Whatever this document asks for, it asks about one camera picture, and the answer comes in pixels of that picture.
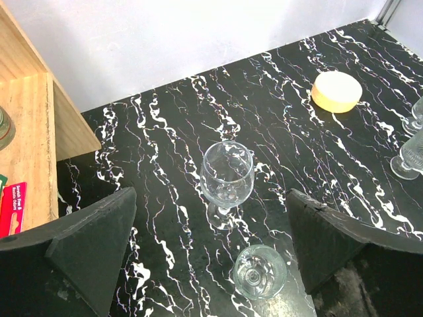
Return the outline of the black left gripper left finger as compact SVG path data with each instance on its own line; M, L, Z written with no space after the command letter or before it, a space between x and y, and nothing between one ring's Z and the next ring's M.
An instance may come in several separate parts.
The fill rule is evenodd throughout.
M2 316L107 316L136 215L132 187L1 239Z

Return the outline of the patterned glass goblet right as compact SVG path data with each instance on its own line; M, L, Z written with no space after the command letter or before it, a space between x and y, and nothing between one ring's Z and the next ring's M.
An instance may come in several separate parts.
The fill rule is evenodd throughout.
M422 129L400 148L399 155L391 159L390 167L404 180L415 180L422 174Z

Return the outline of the clear smooth wine glass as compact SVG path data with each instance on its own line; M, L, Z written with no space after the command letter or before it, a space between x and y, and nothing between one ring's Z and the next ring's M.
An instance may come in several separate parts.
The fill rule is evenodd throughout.
M209 201L209 223L219 230L237 227L254 187L252 151L236 141L213 144L202 159L200 187Z

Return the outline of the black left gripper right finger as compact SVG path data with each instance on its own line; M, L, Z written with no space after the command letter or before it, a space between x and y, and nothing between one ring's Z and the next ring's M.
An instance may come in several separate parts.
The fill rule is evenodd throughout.
M422 242L299 190L286 197L298 268L317 316L421 316Z

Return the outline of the red packaged item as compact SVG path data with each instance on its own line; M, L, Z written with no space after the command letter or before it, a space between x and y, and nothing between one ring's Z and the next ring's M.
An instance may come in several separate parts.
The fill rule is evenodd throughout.
M1 200L1 238L23 230L27 183L6 186Z

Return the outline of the ribbed glass goblet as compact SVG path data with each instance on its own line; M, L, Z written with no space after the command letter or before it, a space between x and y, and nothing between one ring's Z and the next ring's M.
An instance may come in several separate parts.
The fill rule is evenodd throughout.
M422 107L423 97L420 97L412 106L411 116L402 121L402 127L407 134L414 135L422 129Z

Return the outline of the clear patterned short goblet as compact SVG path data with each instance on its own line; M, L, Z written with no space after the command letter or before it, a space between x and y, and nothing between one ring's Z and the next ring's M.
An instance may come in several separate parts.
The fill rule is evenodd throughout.
M235 289L250 300L267 300L286 284L286 263L275 249L255 244L245 248L233 268Z

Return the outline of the wooden shelf unit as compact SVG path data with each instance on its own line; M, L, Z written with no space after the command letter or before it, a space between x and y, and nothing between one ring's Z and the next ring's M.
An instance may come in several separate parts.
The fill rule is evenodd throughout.
M1 4L1 108L15 125L1 151L6 186L26 182L23 230L59 217L56 163L101 148L80 111Z

